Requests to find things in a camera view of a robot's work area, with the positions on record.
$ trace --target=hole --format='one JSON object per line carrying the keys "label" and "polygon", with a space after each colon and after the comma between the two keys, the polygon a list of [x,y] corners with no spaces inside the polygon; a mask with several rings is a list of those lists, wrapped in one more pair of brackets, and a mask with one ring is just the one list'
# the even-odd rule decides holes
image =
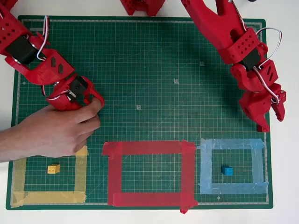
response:
{"label": "hole", "polygon": [[271,73],[270,78],[269,78],[270,82],[272,81],[272,77],[273,77],[273,72]]}
{"label": "hole", "polygon": [[271,72],[271,66],[269,66],[268,71],[267,71],[267,75],[269,75]]}
{"label": "hole", "polygon": [[232,29],[229,35],[233,42],[236,42],[239,39],[238,31],[236,31],[235,29]]}
{"label": "hole", "polygon": [[62,64],[58,65],[58,73],[62,74],[64,72],[64,66]]}
{"label": "hole", "polygon": [[55,67],[56,67],[56,58],[55,58],[55,57],[52,57],[52,58],[51,58],[51,67],[52,67],[52,68],[55,68]]}

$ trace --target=yellow tape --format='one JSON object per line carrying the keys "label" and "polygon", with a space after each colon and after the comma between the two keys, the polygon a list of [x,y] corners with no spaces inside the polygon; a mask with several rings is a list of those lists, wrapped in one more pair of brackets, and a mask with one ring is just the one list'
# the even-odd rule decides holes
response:
{"label": "yellow tape", "polygon": [[83,203],[85,198],[85,192],[78,191],[16,191],[13,208],[23,204]]}
{"label": "yellow tape", "polygon": [[87,146],[76,153],[75,191],[25,190],[26,158],[14,161],[13,197],[11,207],[24,204],[84,203],[86,199]]}
{"label": "yellow tape", "polygon": [[75,191],[86,190],[87,146],[76,153]]}
{"label": "yellow tape", "polygon": [[26,158],[14,161],[13,191],[24,191]]}

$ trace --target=human hand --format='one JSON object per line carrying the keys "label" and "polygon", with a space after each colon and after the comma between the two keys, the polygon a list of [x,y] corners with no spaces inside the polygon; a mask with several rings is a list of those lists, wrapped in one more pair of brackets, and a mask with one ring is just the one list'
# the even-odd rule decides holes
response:
{"label": "human hand", "polygon": [[[0,133],[0,141],[4,134],[4,143],[9,144],[14,151],[14,156],[8,158],[9,160],[34,155],[74,155],[86,144],[86,139],[93,131],[99,128],[100,119],[97,113],[101,108],[101,102],[96,98],[89,105],[76,111],[60,112],[49,105],[30,115],[17,126]],[[3,153],[0,147],[0,159],[3,160],[1,154]]]}

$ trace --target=white wire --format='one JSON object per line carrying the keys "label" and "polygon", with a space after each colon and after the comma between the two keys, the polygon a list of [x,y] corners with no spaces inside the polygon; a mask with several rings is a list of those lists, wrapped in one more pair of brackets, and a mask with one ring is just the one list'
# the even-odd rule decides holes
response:
{"label": "white wire", "polygon": [[272,56],[273,56],[273,55],[276,53],[276,51],[278,50],[278,48],[279,48],[279,46],[280,46],[280,43],[281,43],[281,40],[282,40],[282,32],[281,32],[281,30],[280,30],[280,29],[276,29],[276,28],[272,28],[272,27],[264,27],[264,28],[261,28],[260,30],[258,30],[258,31],[256,32],[256,35],[258,35],[260,32],[262,32],[262,31],[265,30],[265,29],[273,29],[273,30],[278,31],[278,32],[279,32],[279,41],[278,41],[278,44],[277,44],[277,46],[276,46],[276,48],[275,48],[275,51],[271,54],[270,57],[268,57],[263,63],[261,63],[261,64],[258,66],[258,69],[262,69],[262,65],[265,64],[267,61],[269,61],[270,58],[272,58]]}
{"label": "white wire", "polygon": [[65,91],[62,91],[62,92],[60,93],[60,95],[58,95],[58,96],[56,96],[56,97],[48,98],[48,97],[46,97],[45,86],[42,85],[42,93],[43,93],[43,96],[47,98],[47,100],[56,100],[56,99],[58,99],[59,97],[61,97],[61,95],[66,94],[66,93],[68,93],[68,92],[69,92],[69,90],[65,90]]}
{"label": "white wire", "polygon": [[228,0],[228,2],[233,3],[233,5],[234,5],[234,7],[235,7],[235,10],[237,11],[238,16],[239,16],[239,18],[240,18],[241,24],[243,25],[243,29],[244,29],[244,31],[246,32],[246,31],[247,31],[247,28],[246,28],[246,26],[245,26],[244,20],[243,20],[243,18],[241,17],[241,14],[240,14],[240,12],[239,12],[237,6],[235,5],[235,3],[234,3],[233,0]]}
{"label": "white wire", "polygon": [[253,71],[259,77],[259,80],[262,82],[264,88],[275,98],[276,103],[279,104],[279,97],[267,86],[265,80],[263,79],[261,73],[259,73],[258,69],[256,67],[253,67]]}
{"label": "white wire", "polygon": [[46,45],[47,41],[48,41],[48,35],[49,35],[49,24],[48,24],[48,17],[45,15],[45,18],[43,20],[43,36],[44,36],[44,41],[43,44],[41,45],[41,48],[38,50],[37,52],[37,59],[44,61],[44,58],[40,58],[39,55],[42,52],[44,46]]}

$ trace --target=red tape square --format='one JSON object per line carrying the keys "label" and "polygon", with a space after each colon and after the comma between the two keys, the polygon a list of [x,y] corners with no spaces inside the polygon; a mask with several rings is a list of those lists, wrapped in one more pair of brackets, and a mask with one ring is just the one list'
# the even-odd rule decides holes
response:
{"label": "red tape square", "polygon": [[[180,141],[106,142],[103,155],[108,155],[108,205],[116,207],[179,206],[185,214],[198,206],[194,199],[195,144]],[[121,167],[123,155],[182,154],[180,193],[122,193]]]}

